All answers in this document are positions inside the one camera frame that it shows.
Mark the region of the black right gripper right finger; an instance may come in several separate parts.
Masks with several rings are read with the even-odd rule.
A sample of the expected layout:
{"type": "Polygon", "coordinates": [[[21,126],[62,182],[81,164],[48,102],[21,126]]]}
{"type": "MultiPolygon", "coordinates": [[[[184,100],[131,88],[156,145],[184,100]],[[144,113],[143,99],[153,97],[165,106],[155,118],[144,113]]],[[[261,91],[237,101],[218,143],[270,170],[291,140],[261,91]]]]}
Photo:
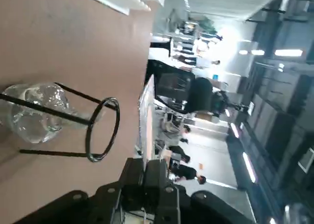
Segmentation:
{"type": "Polygon", "coordinates": [[[183,186],[168,181],[165,160],[147,162],[144,176],[146,210],[156,224],[253,224],[244,214],[215,194],[200,190],[188,195],[183,186]]]}

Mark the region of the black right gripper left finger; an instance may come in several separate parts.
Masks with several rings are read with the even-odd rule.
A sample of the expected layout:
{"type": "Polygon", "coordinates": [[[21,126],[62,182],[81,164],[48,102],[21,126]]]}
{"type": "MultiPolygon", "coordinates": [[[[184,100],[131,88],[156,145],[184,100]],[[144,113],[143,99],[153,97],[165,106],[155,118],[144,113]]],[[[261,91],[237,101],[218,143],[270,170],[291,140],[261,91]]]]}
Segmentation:
{"type": "Polygon", "coordinates": [[[70,191],[26,215],[19,224],[112,224],[124,211],[143,207],[144,163],[128,158],[116,182],[99,187],[93,196],[70,191]]]}

